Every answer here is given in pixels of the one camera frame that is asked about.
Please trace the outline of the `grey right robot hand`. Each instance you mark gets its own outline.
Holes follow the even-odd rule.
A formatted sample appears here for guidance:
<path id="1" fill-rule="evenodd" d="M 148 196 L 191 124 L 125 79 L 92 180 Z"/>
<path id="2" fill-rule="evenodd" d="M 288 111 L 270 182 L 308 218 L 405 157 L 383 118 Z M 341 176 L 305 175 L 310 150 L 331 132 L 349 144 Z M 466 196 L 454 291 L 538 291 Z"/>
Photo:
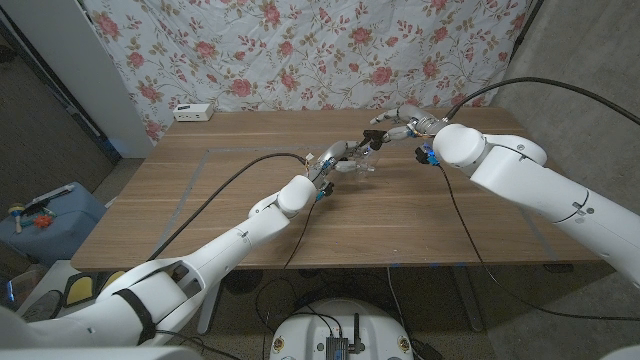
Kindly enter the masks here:
<path id="1" fill-rule="evenodd" d="M 449 125 L 447 119 L 439 119 L 435 115 L 409 104 L 379 114 L 370 120 L 370 124 L 376 125 L 384 121 L 397 123 L 396 127 L 386 131 L 383 136 L 384 142 L 416 137 L 435 137 L 444 127 Z"/>

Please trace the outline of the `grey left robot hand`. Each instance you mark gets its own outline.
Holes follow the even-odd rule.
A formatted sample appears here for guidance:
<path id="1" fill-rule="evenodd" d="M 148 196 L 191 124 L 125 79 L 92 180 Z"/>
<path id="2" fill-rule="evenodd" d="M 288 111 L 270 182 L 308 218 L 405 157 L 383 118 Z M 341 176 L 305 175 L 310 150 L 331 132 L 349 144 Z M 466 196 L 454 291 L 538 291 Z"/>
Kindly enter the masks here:
<path id="1" fill-rule="evenodd" d="M 319 187 L 332 171 L 364 175 L 375 171 L 376 162 L 377 153 L 366 142 L 338 141 L 309 167 L 307 178 Z"/>

